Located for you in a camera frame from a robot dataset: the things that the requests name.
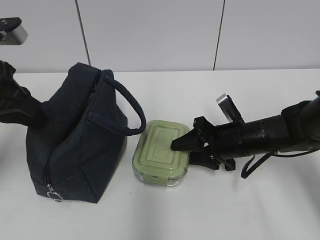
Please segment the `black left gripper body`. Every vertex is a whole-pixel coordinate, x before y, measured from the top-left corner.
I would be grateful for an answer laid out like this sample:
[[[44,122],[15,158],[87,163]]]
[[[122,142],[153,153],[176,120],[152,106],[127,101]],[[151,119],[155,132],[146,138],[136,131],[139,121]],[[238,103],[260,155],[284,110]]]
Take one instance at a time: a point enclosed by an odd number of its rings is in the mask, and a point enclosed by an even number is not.
[[[0,62],[0,122],[42,129],[48,123],[42,103],[14,80],[15,72],[8,62]]]

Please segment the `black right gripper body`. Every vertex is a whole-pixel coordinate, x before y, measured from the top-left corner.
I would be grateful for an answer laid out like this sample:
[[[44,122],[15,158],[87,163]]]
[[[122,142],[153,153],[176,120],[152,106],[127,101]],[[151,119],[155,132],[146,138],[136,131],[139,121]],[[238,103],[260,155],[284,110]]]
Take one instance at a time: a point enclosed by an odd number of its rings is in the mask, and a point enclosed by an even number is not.
[[[207,142],[204,144],[203,152],[213,155],[217,162],[224,165],[226,171],[234,171],[236,162],[231,156],[233,151],[240,145],[240,128],[244,123],[230,122],[214,126],[204,116],[196,117],[193,128],[208,130]]]

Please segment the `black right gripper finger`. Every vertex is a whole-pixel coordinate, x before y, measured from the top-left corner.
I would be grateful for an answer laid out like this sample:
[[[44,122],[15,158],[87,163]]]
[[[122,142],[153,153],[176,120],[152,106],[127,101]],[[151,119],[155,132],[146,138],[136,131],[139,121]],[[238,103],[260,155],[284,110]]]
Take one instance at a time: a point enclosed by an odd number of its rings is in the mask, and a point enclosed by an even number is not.
[[[211,170],[219,170],[220,163],[213,155],[204,152],[191,151],[189,154],[189,165],[202,166]]]
[[[173,151],[202,152],[207,142],[209,131],[194,128],[185,135],[172,141],[170,149]]]

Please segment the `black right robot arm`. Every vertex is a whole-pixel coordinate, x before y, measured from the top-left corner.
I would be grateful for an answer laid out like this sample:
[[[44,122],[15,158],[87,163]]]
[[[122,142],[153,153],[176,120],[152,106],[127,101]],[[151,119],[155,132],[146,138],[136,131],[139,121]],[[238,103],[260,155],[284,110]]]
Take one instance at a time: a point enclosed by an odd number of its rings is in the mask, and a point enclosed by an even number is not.
[[[204,116],[193,129],[171,143],[173,151],[189,151],[189,163],[218,170],[236,169],[236,158],[251,157],[241,170],[246,179],[270,157],[294,158],[320,149],[320,99],[304,100],[279,115],[245,122],[232,98],[221,95],[217,104],[228,123],[211,124]]]

